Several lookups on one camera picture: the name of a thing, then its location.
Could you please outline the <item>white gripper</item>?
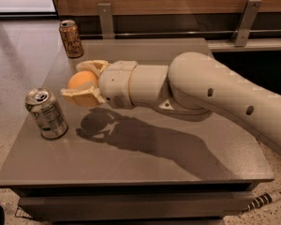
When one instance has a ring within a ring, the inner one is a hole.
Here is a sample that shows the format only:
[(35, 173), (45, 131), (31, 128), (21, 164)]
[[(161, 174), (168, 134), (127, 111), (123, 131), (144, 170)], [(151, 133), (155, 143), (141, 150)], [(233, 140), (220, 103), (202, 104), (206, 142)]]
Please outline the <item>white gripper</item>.
[(129, 80), (137, 64), (135, 61), (117, 61), (111, 65), (105, 60), (80, 62), (76, 70), (91, 71), (100, 77), (99, 88), (93, 82), (86, 82), (77, 88), (62, 89), (61, 95), (73, 105), (102, 105), (107, 101), (114, 109), (131, 109)]

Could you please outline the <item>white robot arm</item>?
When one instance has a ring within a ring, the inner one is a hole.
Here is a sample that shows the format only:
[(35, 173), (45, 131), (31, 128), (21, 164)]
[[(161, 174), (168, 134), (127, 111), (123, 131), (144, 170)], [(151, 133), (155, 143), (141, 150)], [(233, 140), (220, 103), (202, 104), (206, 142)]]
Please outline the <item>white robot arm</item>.
[(217, 113), (247, 130), (281, 157), (281, 96), (230, 70), (213, 57), (185, 52), (167, 65), (104, 60), (79, 63), (75, 88), (61, 90), (75, 105), (147, 107), (190, 121)]

